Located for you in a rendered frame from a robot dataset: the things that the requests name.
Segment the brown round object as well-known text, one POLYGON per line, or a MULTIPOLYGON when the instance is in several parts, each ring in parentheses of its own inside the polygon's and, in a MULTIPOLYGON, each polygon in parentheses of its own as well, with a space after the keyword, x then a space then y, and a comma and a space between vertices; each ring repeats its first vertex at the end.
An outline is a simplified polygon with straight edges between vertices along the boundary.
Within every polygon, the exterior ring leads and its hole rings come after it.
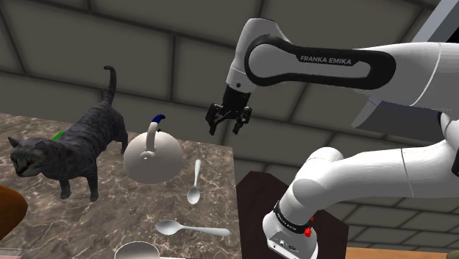
POLYGON ((0 185, 0 240, 24 219, 28 204, 17 191, 0 185))

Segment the grey tabby cat figure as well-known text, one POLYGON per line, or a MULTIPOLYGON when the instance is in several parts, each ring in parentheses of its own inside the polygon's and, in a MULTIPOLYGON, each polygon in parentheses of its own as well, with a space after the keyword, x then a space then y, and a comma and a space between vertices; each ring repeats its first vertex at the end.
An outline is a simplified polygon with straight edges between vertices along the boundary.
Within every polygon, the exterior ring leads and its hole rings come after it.
POLYGON ((90 189, 90 201, 99 198, 97 158, 113 142, 121 143, 121 154, 128 146, 123 116, 112 107, 117 86, 114 67, 102 101, 89 109, 78 122, 55 140, 47 138, 17 139, 9 137, 13 148, 10 160, 19 177, 39 174, 60 183, 60 198, 71 195, 70 180, 84 177, 90 189))

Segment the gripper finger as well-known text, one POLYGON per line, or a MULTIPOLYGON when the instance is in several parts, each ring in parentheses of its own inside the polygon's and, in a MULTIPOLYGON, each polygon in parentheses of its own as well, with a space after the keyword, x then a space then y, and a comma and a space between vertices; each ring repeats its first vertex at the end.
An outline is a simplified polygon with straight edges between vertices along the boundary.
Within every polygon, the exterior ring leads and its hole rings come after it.
POLYGON ((238 111, 235 117, 235 125, 232 129, 232 132, 237 135, 240 129, 243 127, 244 124, 248 124, 251 118, 252 108, 245 107, 244 109, 238 111))
POLYGON ((226 119, 226 114, 224 113, 225 108, 223 105, 219 105, 216 103, 211 103, 207 114, 205 116, 205 121, 208 123, 210 129, 209 133, 211 135, 215 134, 216 127, 218 126, 219 123, 224 121, 226 119))

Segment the silver spoon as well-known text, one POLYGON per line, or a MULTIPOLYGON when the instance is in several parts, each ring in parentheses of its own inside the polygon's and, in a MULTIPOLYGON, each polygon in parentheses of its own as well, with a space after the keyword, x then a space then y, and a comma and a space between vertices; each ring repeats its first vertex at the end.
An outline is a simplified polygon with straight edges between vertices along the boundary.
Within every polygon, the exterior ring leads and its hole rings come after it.
POLYGON ((195 161, 195 166, 194 166, 194 182, 193 182, 193 186, 191 187, 191 189, 187 193, 187 201, 191 205, 195 205, 200 199, 200 191, 199 191, 199 188, 197 186, 200 168, 201 168, 201 160, 197 159, 195 161))
POLYGON ((193 230, 201 233, 207 233, 218 236, 230 235, 230 231, 228 229, 213 227, 189 227, 181 225, 180 223, 174 220, 160 221, 156 223, 155 228, 159 233, 162 233, 163 235, 173 235, 177 233, 179 230, 193 230))

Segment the white round bowl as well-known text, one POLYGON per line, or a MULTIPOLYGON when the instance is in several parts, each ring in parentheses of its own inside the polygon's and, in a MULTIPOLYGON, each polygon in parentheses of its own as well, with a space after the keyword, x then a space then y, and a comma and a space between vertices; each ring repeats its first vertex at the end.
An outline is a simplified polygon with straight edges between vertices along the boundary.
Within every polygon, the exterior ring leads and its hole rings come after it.
POLYGON ((160 259, 158 249, 144 241, 133 241, 121 246, 114 259, 160 259))

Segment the dark robot stand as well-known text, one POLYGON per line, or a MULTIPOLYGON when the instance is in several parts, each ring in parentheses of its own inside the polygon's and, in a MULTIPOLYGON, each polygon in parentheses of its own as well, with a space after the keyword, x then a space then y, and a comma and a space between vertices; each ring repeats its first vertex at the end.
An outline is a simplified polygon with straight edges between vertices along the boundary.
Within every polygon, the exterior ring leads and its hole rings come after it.
MULTIPOLYGON (((288 186, 265 172, 250 171, 237 185, 238 216, 243 259, 284 259, 268 248, 263 217, 275 206, 288 186)), ((317 259, 345 259, 349 226, 325 210, 314 215, 318 234, 317 259)))

